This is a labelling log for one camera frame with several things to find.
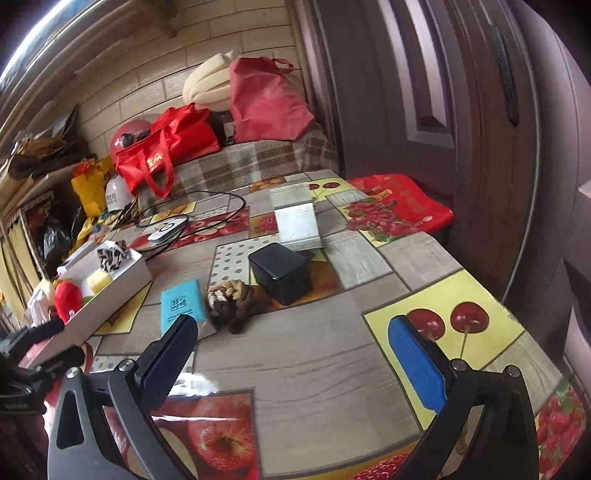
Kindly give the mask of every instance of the checkered fabric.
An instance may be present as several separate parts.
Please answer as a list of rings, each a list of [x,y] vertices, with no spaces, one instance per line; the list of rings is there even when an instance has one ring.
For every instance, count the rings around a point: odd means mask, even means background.
[[[231,145],[219,152],[191,160],[175,167],[175,179],[170,196],[163,205],[143,184],[138,189],[142,217],[173,209],[210,195],[189,194],[192,190],[229,192],[259,180],[284,177],[302,171],[329,169],[339,171],[337,152],[319,125],[313,124],[294,142],[262,140]],[[164,172],[154,178],[164,184]]]

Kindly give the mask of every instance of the teal booklet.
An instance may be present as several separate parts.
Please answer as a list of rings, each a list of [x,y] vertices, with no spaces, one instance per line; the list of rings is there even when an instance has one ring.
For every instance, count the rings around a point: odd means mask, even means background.
[[[164,335],[178,316],[183,314],[190,315],[195,319],[199,327],[199,338],[215,333],[213,325],[209,322],[207,313],[203,307],[203,301],[201,300],[201,293],[199,291],[199,280],[190,280],[162,292],[160,334]],[[202,333],[202,330],[210,329],[213,329],[213,331],[210,333],[204,331]]]

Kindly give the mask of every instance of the door handle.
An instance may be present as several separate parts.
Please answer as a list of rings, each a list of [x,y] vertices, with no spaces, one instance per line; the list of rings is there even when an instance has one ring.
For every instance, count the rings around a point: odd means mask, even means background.
[[[503,84],[503,93],[505,94],[505,110],[507,120],[513,125],[519,125],[519,104],[517,103],[517,91],[513,81],[513,72],[511,71],[511,62],[509,53],[505,45],[503,35],[496,25],[490,27],[493,52],[496,65],[499,69],[501,83]]]

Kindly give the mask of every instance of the white container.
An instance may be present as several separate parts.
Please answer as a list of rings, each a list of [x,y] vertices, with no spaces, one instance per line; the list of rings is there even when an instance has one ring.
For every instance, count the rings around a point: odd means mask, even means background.
[[[100,247],[112,247],[114,244],[114,242],[106,241]],[[68,270],[67,278],[80,287],[83,297],[92,295],[86,279],[98,268],[100,268],[100,262],[96,255],[96,249],[94,249]],[[113,278],[113,282],[86,303],[66,323],[61,333],[49,339],[37,357],[33,359],[31,365],[28,365],[29,367],[42,364],[72,345],[81,345],[111,315],[152,281],[152,274],[148,270],[146,262],[141,254],[133,249],[129,249],[129,258],[121,264],[121,267],[109,275]]]

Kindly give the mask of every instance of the wooden door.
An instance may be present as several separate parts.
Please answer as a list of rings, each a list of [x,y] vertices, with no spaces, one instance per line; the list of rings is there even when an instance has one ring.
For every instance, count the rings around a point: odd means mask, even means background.
[[[344,174],[404,173],[452,207],[450,252],[505,295],[530,218],[536,118],[503,0],[294,0]]]

